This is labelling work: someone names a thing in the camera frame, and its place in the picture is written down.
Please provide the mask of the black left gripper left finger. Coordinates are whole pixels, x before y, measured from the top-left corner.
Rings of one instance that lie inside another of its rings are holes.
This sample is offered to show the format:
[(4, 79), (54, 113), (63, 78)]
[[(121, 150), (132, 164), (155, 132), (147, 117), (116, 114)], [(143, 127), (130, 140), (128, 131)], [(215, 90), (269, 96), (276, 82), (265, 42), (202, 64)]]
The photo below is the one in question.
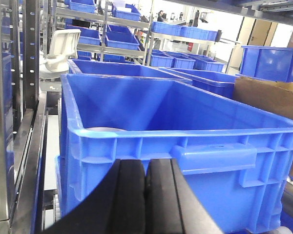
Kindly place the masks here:
[(45, 234), (143, 234), (145, 171), (139, 160), (116, 160), (99, 185)]

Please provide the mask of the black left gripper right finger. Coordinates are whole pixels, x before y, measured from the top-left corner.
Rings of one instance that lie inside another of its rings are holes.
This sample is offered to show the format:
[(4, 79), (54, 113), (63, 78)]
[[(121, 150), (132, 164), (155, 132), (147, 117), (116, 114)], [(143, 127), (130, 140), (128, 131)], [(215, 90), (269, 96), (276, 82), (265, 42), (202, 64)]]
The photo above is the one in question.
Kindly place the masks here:
[(174, 159), (153, 159), (146, 174), (146, 233), (221, 234)]

